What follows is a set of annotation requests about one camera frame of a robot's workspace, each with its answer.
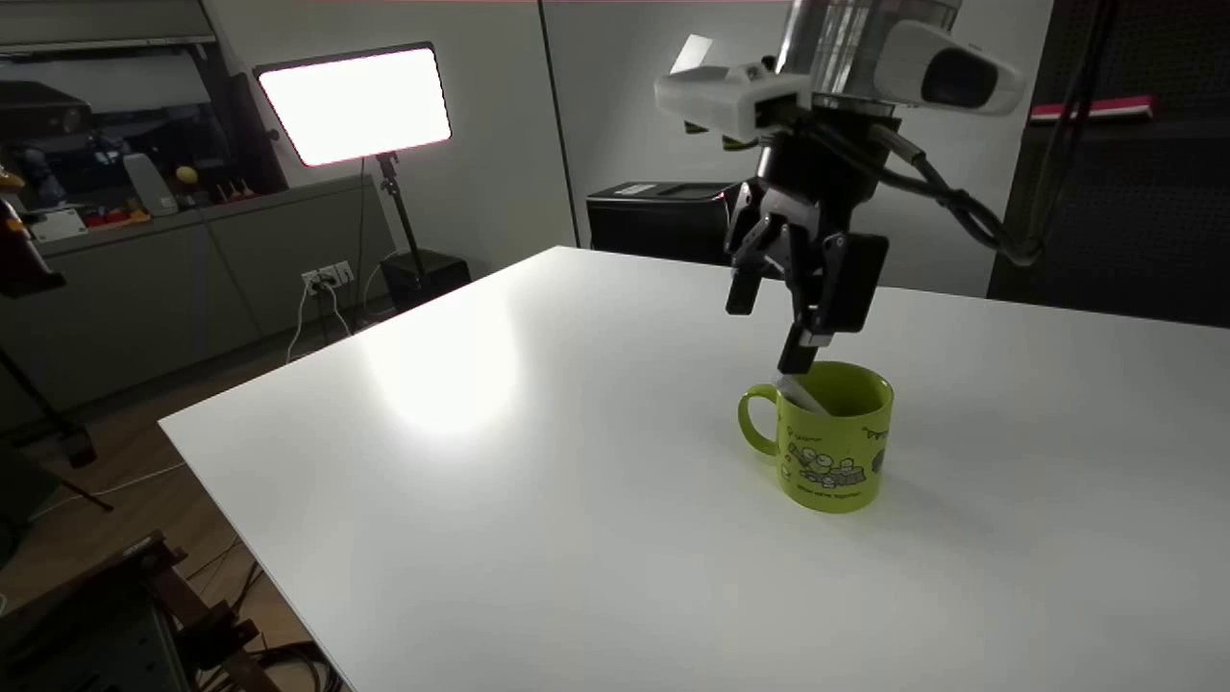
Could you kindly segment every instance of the floor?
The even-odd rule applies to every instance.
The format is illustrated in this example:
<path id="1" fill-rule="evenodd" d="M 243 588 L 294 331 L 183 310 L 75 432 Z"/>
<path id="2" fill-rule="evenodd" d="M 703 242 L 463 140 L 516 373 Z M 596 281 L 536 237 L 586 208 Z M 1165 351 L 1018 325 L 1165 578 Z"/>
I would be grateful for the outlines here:
<path id="1" fill-rule="evenodd" d="M 157 432 L 157 419 L 249 381 L 277 360 L 277 354 L 243 358 L 81 419 L 88 422 L 101 452 L 85 469 L 66 469 L 51 442 L 30 447 L 30 459 L 62 469 L 81 488 L 101 491 L 115 511 L 101 511 L 70 491 L 51 496 L 20 555 L 0 569 L 0 610 L 51 591 L 149 532 L 165 533 L 172 548 L 185 548 L 177 574 L 204 597 L 204 602 L 236 601 L 254 557 Z M 304 624 L 268 579 L 249 588 L 243 614 L 263 629 L 249 651 L 308 638 Z M 268 677 L 280 689 L 312 689 L 304 665 L 280 665 L 268 668 Z"/>

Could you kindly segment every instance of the tabletop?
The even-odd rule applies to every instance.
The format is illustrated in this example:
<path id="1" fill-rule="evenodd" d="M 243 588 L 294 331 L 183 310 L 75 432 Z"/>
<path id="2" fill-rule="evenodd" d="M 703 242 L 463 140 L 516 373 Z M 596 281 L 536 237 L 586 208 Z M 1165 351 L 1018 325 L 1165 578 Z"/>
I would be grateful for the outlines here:
<path id="1" fill-rule="evenodd" d="M 744 442 L 789 291 L 548 250 L 163 419 L 354 689 L 1230 679 L 1230 334 L 882 290 L 882 500 Z"/>

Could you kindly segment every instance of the yellow-green mug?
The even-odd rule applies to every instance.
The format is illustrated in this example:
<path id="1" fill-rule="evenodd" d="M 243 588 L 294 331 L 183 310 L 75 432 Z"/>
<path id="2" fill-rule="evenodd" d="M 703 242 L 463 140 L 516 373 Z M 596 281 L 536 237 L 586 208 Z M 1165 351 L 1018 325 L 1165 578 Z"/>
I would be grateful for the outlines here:
<path id="1" fill-rule="evenodd" d="M 744 438 L 772 461 L 778 483 L 804 507 L 859 511 L 874 504 L 898 401 L 891 384 L 850 360 L 821 360 L 795 384 L 804 393 L 753 384 L 739 401 Z M 772 438 L 758 432 L 750 416 L 753 401 L 778 406 Z"/>

